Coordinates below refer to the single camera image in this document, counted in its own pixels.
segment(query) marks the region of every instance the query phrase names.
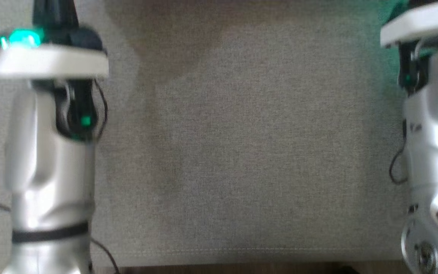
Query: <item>wooden floor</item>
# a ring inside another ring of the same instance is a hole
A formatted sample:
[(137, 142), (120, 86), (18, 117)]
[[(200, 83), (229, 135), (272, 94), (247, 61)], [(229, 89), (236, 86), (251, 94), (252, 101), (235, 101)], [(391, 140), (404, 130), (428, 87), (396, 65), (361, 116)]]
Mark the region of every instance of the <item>wooden floor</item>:
[[(339, 274), (339, 268), (346, 265), (353, 267), (359, 274), (410, 274), (405, 264), (400, 261), (122, 268), (121, 274)], [(99, 268), (95, 272), (96, 274), (114, 274), (111, 268)]]

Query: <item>small green square light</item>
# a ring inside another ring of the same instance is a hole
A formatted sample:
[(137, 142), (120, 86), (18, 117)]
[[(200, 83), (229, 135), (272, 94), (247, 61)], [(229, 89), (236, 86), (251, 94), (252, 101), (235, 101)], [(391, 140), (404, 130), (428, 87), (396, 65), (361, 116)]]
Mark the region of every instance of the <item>small green square light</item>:
[(83, 116), (80, 118), (80, 124), (84, 127), (90, 127), (92, 124), (92, 118), (90, 116)]

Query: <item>gray fabric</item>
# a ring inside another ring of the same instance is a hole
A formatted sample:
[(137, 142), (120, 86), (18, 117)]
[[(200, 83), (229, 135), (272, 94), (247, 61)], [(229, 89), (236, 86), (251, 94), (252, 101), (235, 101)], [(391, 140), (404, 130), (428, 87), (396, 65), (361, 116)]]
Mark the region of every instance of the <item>gray fabric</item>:
[[(80, 0), (102, 34), (108, 129), (94, 235), (126, 265), (400, 258), (397, 53), (377, 0)], [(0, 0), (0, 29), (30, 25)], [(0, 201), (11, 98), (0, 83)], [(0, 213), (0, 267), (10, 249)], [(109, 265), (92, 249), (96, 265)]]

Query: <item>black band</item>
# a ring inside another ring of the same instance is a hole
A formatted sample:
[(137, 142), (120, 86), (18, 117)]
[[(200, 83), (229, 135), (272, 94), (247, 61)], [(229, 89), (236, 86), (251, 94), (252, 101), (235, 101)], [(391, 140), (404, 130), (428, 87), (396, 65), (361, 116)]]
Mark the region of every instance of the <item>black band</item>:
[(65, 238), (70, 238), (89, 232), (89, 223), (82, 223), (71, 227), (52, 231), (38, 231), (38, 232), (19, 232), (13, 231), (12, 242), (14, 244), (34, 243), (56, 241)]

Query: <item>metallic surface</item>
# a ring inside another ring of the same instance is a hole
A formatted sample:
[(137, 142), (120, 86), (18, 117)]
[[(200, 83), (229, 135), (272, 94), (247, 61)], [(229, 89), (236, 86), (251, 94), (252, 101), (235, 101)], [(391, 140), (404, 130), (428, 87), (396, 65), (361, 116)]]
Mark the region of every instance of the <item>metallic surface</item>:
[[(41, 232), (90, 222), (94, 213), (94, 144), (56, 128), (54, 97), (27, 91), (14, 100), (6, 144), (5, 182), (12, 192), (13, 229)], [(13, 244), (5, 273), (87, 273), (89, 235)]]
[(416, 210), (408, 217), (402, 248), (417, 274), (438, 274), (438, 52), (429, 71), (428, 85), (405, 101), (405, 156)]

